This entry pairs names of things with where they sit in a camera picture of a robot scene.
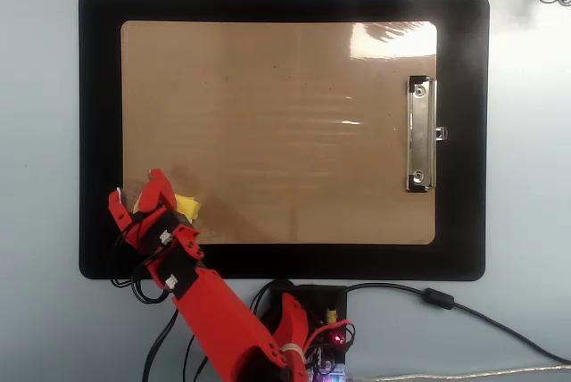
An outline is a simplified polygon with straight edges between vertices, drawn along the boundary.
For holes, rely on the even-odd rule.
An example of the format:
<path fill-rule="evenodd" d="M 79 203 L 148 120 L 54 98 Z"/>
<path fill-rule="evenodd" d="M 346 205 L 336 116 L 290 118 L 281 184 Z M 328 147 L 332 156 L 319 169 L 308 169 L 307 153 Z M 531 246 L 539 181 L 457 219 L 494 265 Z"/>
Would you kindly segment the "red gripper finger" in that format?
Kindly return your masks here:
<path fill-rule="evenodd" d="M 120 188 L 116 188 L 110 193 L 108 198 L 108 208 L 120 231 L 125 231 L 131 225 L 132 218 L 128 208 L 121 201 Z"/>
<path fill-rule="evenodd" d="M 149 171 L 149 181 L 144 186 L 137 200 L 137 210 L 153 212 L 160 206 L 169 210 L 176 209 L 176 197 L 170 181 L 160 169 Z"/>

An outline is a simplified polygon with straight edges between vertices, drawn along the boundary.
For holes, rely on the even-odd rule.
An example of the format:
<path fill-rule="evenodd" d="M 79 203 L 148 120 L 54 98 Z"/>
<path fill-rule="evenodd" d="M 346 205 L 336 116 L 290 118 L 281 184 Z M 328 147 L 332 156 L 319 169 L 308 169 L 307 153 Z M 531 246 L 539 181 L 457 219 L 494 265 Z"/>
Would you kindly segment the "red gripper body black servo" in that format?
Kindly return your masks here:
<path fill-rule="evenodd" d="M 169 209 L 161 203 L 151 211 L 145 212 L 137 209 L 132 213 L 131 220 L 132 225 L 128 227 L 129 234 L 147 234 L 160 228 L 172 232 L 179 225 L 193 226 L 186 215 Z"/>

